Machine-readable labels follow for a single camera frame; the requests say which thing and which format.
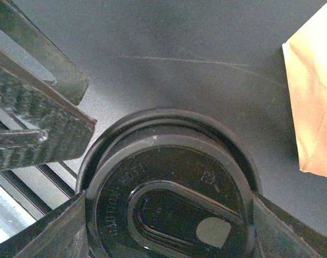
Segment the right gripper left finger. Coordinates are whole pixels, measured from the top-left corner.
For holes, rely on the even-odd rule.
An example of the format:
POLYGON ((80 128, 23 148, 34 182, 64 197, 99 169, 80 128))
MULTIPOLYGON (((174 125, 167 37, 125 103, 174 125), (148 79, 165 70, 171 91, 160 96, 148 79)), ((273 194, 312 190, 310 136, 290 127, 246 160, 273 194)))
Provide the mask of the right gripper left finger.
POLYGON ((0 243, 0 257, 88 257, 85 193, 0 243))

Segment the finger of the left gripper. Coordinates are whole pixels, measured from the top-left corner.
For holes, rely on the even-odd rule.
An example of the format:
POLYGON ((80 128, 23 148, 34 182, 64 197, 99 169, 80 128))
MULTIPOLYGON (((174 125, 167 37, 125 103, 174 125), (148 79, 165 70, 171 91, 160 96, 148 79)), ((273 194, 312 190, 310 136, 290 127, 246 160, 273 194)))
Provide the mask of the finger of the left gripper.
POLYGON ((56 79, 52 87, 78 105, 89 78, 82 72, 13 1, 0 1, 0 30, 39 61, 56 79))
POLYGON ((0 130, 0 171, 78 158, 95 131, 95 119, 2 51, 0 109, 31 124, 0 130))

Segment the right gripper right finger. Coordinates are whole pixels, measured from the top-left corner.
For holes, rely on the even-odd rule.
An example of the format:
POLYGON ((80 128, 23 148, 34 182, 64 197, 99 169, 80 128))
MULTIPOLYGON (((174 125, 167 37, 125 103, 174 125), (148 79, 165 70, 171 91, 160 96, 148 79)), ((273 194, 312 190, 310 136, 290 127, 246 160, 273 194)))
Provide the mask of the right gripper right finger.
POLYGON ((327 237, 264 196, 253 194, 253 257, 327 257, 327 237))

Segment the black plastic cup lid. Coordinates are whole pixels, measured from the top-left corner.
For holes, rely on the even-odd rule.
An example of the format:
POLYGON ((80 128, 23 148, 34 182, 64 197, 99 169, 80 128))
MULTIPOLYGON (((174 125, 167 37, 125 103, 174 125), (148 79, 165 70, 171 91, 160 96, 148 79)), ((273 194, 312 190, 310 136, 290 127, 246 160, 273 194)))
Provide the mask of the black plastic cup lid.
POLYGON ((240 139, 199 113, 127 115, 90 147, 85 193, 94 257, 253 257, 258 169, 240 139))

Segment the orange paper bag white handles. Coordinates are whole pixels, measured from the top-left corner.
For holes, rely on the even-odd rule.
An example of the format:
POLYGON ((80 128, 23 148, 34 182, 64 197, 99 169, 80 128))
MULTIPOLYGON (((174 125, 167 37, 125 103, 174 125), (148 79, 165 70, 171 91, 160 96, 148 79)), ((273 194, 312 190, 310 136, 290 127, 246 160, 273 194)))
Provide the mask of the orange paper bag white handles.
POLYGON ((327 3, 282 50, 300 170, 327 177, 327 3))

